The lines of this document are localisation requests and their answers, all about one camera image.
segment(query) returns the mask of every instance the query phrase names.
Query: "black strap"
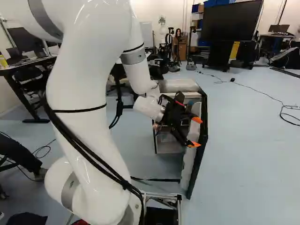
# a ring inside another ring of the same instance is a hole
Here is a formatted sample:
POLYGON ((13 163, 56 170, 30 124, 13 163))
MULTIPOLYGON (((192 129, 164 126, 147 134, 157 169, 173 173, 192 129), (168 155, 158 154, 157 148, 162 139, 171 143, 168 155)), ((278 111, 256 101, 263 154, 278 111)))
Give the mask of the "black strap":
POLYGON ((132 52, 132 51, 134 51, 134 50, 136 50, 136 49, 139 49, 139 48, 142 47, 143 45, 144 45, 144 42, 143 42, 140 46, 137 46, 136 48, 129 49, 129 50, 125 50, 125 51, 123 51, 123 52, 124 52, 124 53, 132 52))
POLYGON ((98 110, 98 109, 102 109, 104 107, 106 107, 107 103, 105 103, 104 105, 95 107, 95 108, 91 108, 91 109, 77 109, 77 110, 53 110, 54 113, 85 113, 85 112, 90 112, 90 111, 94 111, 94 110, 98 110))

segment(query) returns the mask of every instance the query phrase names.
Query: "yellow box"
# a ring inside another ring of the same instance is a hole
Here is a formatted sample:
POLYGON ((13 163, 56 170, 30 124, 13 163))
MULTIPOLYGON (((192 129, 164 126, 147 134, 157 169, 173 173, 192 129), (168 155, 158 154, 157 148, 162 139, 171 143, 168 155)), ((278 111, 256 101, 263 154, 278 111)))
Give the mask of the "yellow box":
POLYGON ((232 50, 231 50, 231 54, 230 54, 230 59, 235 59, 236 55, 238 54, 238 50, 239 50, 239 46, 240 46, 240 42, 239 41, 235 41, 233 46, 232 46, 232 50))

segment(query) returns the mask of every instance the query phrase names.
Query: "black desk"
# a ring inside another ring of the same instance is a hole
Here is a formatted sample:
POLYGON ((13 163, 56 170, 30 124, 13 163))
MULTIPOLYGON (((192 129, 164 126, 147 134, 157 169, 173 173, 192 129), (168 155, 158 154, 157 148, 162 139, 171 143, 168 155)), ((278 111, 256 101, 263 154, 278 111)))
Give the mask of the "black desk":
POLYGON ((23 62, 20 66, 15 66, 15 67, 9 66, 7 68, 0 69, 0 76, 3 76, 5 78, 5 80, 8 82, 9 86, 12 88, 14 93, 17 95, 17 97, 20 99, 22 104, 26 107, 26 109, 33 117, 33 119, 23 120, 24 123, 48 123, 49 120, 41 119, 38 116, 33 106, 25 97, 24 92, 19 88, 18 83, 13 79, 13 75, 16 71, 18 71, 21 68, 33 67, 37 65, 46 67, 50 63, 54 63, 55 60, 56 60, 56 56, 49 56, 40 59, 28 60, 26 62, 23 62))

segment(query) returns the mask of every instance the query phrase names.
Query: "black cloth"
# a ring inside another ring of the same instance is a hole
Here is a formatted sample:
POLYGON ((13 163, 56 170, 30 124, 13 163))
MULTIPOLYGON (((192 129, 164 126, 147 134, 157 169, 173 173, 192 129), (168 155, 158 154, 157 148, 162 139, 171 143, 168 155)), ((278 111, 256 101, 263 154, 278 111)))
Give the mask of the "black cloth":
POLYGON ((19 142, 0 134, 0 155, 7 156, 29 172, 38 174, 42 162, 19 142))
POLYGON ((6 225, 45 225, 48 217, 41 217, 29 212, 13 215, 6 225))

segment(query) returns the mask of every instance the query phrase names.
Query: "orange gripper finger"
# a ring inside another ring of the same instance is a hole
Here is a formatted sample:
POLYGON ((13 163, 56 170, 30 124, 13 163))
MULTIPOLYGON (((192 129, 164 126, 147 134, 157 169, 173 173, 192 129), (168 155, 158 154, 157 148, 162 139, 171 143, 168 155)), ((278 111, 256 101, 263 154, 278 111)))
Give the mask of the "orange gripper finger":
POLYGON ((203 123, 203 121, 199 117, 193 117, 192 120, 199 123, 199 124, 203 123))

